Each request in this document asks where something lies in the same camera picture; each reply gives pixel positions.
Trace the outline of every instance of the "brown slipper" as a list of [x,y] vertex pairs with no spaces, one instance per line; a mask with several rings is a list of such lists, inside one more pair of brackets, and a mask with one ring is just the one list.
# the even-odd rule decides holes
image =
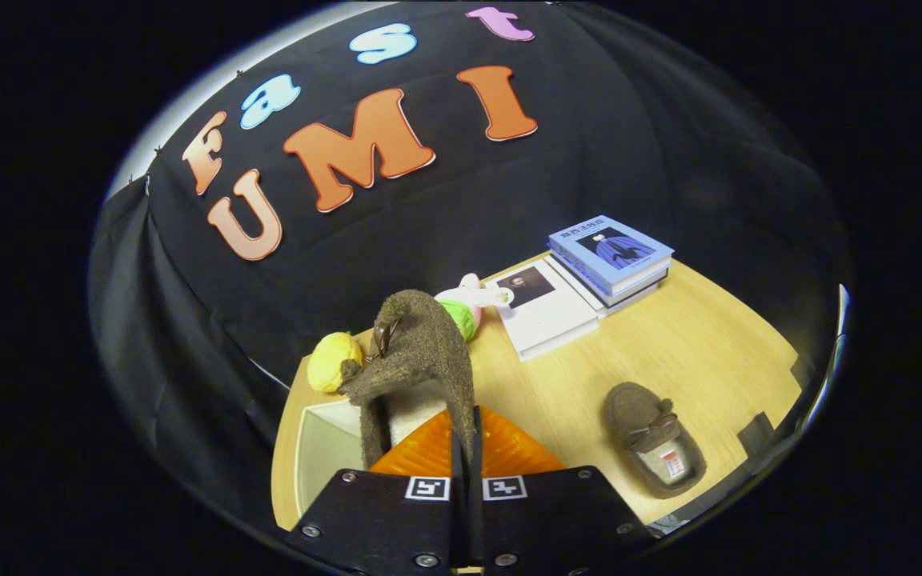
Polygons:
[[611,389],[603,402],[603,419],[656,498],[687,491],[706,474],[707,463],[696,441],[671,410],[670,398],[634,382]]

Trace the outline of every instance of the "wooden table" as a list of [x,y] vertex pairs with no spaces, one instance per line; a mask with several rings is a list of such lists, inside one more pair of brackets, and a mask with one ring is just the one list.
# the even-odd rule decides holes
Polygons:
[[[494,278],[545,254],[510,267]],[[368,353],[371,331],[355,339]],[[494,309],[469,342],[475,402],[522,427],[568,467],[599,467],[644,524],[678,510],[745,462],[736,434],[760,412],[778,427],[799,397],[796,351],[778,331],[702,274],[674,262],[654,294],[600,320],[599,330],[520,362]],[[301,411],[343,397],[312,390],[308,358],[297,369],[272,457],[272,506],[286,530],[299,520],[294,453]],[[656,499],[603,427],[603,399],[638,382],[674,411],[698,442],[708,469],[687,493]]]

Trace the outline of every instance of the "book cover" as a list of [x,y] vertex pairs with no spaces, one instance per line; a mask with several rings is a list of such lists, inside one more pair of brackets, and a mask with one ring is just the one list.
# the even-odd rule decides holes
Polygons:
[[614,294],[607,295],[603,292],[603,288],[600,288],[592,281],[592,278],[586,276],[578,266],[573,265],[571,260],[568,260],[563,255],[559,253],[551,253],[547,256],[550,260],[550,266],[554,266],[556,262],[556,269],[559,269],[559,272],[563,270],[563,273],[570,274],[571,278],[568,280],[568,277],[564,277],[564,280],[568,280],[570,283],[578,284],[579,286],[584,287],[586,290],[592,292],[592,295],[597,299],[601,300],[605,306],[614,306],[617,303],[622,302],[625,298],[633,295],[635,292],[643,289],[644,286],[650,284],[655,284],[667,277],[667,270],[670,270],[671,260],[664,259],[661,262],[655,263],[654,266],[650,266],[647,269],[641,270],[639,274],[636,275],[635,281],[633,284],[629,284],[623,288],[620,292],[615,292]]
[[611,300],[611,302],[604,302],[596,292],[593,292],[589,288],[590,285],[585,282],[584,278],[578,278],[573,270],[569,270],[563,263],[553,258],[553,255],[547,256],[546,259],[549,265],[552,266],[554,270],[557,270],[557,274],[560,274],[561,278],[567,280],[567,283],[575,288],[575,292],[578,292],[579,295],[582,296],[582,299],[585,299],[585,302],[588,303],[593,310],[596,310],[596,316],[600,318],[600,320],[603,320],[603,318],[607,316],[611,316],[611,314],[614,314],[618,310],[624,310],[625,307],[631,305],[631,303],[638,302],[638,300],[645,298],[645,296],[656,292],[656,288],[659,287],[659,282],[666,278],[668,274],[667,269],[663,269],[658,274],[651,276],[647,281],[622,292],[622,298]]
[[486,286],[515,292],[510,307],[497,311],[523,362],[599,328],[596,310],[544,259],[490,278]]
[[549,246],[607,295],[634,284],[641,270],[674,253],[663,243],[603,215],[550,234]]

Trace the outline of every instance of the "black mount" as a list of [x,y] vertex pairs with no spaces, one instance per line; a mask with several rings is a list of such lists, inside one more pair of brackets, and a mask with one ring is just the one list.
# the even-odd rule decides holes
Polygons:
[[286,543],[352,574],[596,574],[655,541],[594,466],[481,478],[475,408],[474,470],[454,434],[450,478],[340,470]]

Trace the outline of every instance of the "shoe label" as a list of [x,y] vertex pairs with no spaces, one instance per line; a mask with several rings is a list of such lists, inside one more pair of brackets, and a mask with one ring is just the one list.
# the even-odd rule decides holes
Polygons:
[[678,478],[681,474],[685,474],[685,465],[681,463],[681,458],[678,457],[676,451],[672,450],[662,455],[661,458],[667,463],[667,474],[670,474],[671,478]]

